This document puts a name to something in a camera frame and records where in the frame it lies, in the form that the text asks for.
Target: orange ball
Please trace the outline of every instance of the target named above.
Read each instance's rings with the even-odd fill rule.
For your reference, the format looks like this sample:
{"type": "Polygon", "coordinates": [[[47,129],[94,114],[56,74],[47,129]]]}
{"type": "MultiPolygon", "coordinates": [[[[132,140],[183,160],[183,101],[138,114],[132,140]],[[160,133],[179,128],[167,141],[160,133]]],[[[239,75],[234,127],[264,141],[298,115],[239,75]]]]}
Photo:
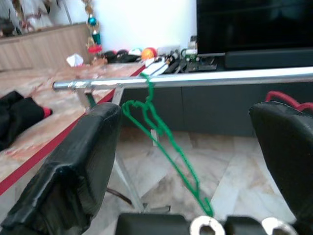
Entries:
{"type": "Polygon", "coordinates": [[[154,58],[155,56],[156,55],[155,55],[153,48],[150,48],[150,47],[144,49],[141,53],[141,58],[143,60],[151,59],[151,58],[154,58]]]}

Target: black tv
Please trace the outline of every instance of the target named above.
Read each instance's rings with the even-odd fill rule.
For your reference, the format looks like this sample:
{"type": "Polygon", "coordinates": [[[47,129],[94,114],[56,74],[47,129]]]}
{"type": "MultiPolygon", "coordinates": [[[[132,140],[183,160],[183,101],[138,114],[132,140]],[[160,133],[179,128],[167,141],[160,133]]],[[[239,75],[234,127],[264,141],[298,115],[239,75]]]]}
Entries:
{"type": "Polygon", "coordinates": [[[199,55],[313,47],[313,0],[197,0],[197,18],[199,55]]]}

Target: green wire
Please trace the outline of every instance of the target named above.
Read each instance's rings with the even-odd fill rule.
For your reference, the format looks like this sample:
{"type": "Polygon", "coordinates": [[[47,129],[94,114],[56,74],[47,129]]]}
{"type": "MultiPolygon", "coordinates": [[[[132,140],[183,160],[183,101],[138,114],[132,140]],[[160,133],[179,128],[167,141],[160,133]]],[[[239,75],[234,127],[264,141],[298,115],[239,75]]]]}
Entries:
{"type": "Polygon", "coordinates": [[[200,182],[197,178],[197,175],[195,171],[193,170],[189,160],[185,156],[185,153],[180,148],[180,146],[176,143],[175,138],[171,132],[171,130],[168,128],[168,126],[164,123],[164,121],[160,118],[160,116],[157,114],[156,109],[152,103],[153,96],[154,96],[154,87],[153,83],[150,82],[150,79],[147,75],[141,73],[142,77],[144,77],[147,80],[148,84],[148,96],[146,97],[146,101],[143,103],[141,101],[134,101],[129,100],[126,101],[122,105],[122,110],[125,116],[127,116],[138,128],[140,128],[150,139],[154,141],[159,147],[159,149],[163,152],[163,154],[167,157],[167,159],[170,161],[170,163],[173,165],[174,169],[177,171],[181,179],[183,180],[185,186],[187,189],[194,195],[194,198],[199,203],[200,207],[203,209],[203,211],[210,217],[213,217],[214,212],[210,205],[210,201],[207,197],[201,198],[200,195],[200,182]],[[151,129],[154,129],[160,136],[162,136],[164,133],[168,136],[172,146],[174,149],[179,153],[181,158],[183,159],[183,162],[185,163],[186,167],[188,168],[189,172],[192,175],[192,178],[195,182],[195,187],[193,186],[192,182],[189,182],[188,179],[184,176],[182,170],[178,167],[178,165],[174,162],[174,160],[171,158],[169,153],[165,150],[163,145],[158,142],[150,133],[148,129],[146,129],[137,119],[135,119],[130,111],[130,107],[133,106],[135,108],[141,108],[142,115],[144,117],[145,122],[149,125],[151,129]],[[152,114],[152,117],[154,118],[156,125],[148,118],[147,112],[150,111],[152,114]]]}

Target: tiled floor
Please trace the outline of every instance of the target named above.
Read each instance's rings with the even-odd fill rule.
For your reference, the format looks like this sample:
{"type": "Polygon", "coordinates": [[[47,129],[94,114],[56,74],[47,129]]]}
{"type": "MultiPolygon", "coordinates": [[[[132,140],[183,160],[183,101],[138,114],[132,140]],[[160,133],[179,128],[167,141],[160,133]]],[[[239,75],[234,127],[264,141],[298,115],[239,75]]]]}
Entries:
{"type": "MultiPolygon", "coordinates": [[[[174,135],[200,179],[201,193],[211,200],[217,219],[247,215],[258,220],[269,216],[286,222],[294,220],[266,168],[256,139],[185,132],[174,135]]],[[[168,140],[161,138],[160,141],[176,163],[183,166],[168,140]]],[[[171,213],[180,213],[190,220],[203,214],[166,157],[139,130],[122,130],[117,153],[123,158],[142,201],[149,203],[151,208],[171,205],[171,213]]],[[[16,188],[0,196],[1,205],[5,200],[18,197],[29,179],[21,179],[16,188]]],[[[114,171],[109,187],[128,195],[114,171]]],[[[98,215],[84,234],[113,235],[118,215],[126,211],[134,210],[107,193],[98,215]]]]}

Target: red edge trim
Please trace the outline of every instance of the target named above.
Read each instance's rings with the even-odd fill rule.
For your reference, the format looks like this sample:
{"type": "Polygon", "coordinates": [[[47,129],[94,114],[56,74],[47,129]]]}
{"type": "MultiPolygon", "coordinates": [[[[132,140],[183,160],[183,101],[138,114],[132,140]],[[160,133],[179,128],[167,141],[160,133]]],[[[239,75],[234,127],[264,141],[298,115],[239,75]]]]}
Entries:
{"type": "MultiPolygon", "coordinates": [[[[139,68],[131,76],[137,76],[144,70],[144,66],[139,68]]],[[[114,90],[110,91],[104,98],[102,98],[99,103],[108,102],[113,98],[114,90]]],[[[71,132],[76,123],[82,117],[80,116],[71,125],[69,125],[65,130],[58,134],[53,140],[47,143],[42,149],[35,153],[30,159],[24,162],[19,168],[13,171],[8,177],[0,182],[0,195],[7,191],[12,185],[14,185],[22,176],[24,176],[32,167],[34,167],[40,160],[42,160],[47,154],[49,154],[56,146],[58,146],[65,137],[71,132]]]]}

